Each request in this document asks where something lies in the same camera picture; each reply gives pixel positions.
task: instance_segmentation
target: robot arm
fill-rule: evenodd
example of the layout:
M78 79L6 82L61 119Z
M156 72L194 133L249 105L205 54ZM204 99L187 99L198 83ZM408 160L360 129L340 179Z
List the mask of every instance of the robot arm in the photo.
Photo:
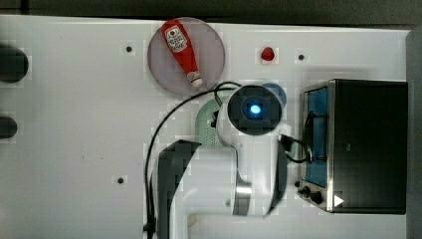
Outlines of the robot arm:
M242 87L218 115L224 146L180 140L160 154L153 177L159 239L188 238L190 214L266 216L274 209L287 178L283 106L268 88Z

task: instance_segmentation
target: metal frame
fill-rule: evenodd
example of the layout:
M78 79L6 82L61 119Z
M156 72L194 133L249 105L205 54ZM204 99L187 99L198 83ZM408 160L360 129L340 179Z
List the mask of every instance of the metal frame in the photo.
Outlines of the metal frame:
M307 173L307 165L302 164L301 166L301 187L309 187L311 191L319 191L322 195L322 203L316 204L310 198L304 197L300 194L300 197L303 200L308 201L312 205L327 211L332 212L333 210L333 173L334 173L334 164L333 164L333 154L334 154L334 109L335 109L335 80L327 81L324 83L316 84L310 87L306 87L303 90L303 102L302 102L302 130L305 126L306 116L308 113L308 95L307 92L315 91L322 88L328 88L328 127L327 127L327 159L326 159L326 188L315 185L311 182L305 180L305 175Z

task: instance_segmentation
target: gray plate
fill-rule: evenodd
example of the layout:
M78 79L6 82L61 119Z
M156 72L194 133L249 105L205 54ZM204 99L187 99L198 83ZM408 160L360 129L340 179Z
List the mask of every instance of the gray plate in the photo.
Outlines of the gray plate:
M225 52L217 32L208 24L194 18L178 18L183 24L195 51L196 62L202 77L202 86L194 88L168 50L160 29L148 47L148 66L156 81L168 91L182 96L210 90L220 79L224 69Z

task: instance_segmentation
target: ketchup bottle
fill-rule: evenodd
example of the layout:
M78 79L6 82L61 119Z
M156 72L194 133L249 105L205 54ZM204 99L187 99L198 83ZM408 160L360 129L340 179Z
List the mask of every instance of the ketchup bottle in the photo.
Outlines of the ketchup bottle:
M161 34L190 84L196 88L201 86L202 79L196 65L195 53L183 25L177 20L169 20L161 27Z

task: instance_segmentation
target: table surface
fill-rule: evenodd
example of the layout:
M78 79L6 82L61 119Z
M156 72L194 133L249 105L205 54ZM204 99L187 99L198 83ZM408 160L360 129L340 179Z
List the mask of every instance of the table surface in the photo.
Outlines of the table surface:
M24 80L0 83L0 115L19 125L15 137L0 141L1 238L141 237L143 160L153 130L182 100L147 67L148 43L161 23L0 16L0 41L30 58ZM408 31L211 26L226 48L221 81L280 84L288 96L284 120L295 135L303 87L333 78L406 79ZM260 63L264 46L276 49L276 63ZM168 121L153 158L192 137L196 114L210 99ZM405 215L328 214L299 199L297 172L290 164L285 200L267 219L201 215L190 237L405 238Z

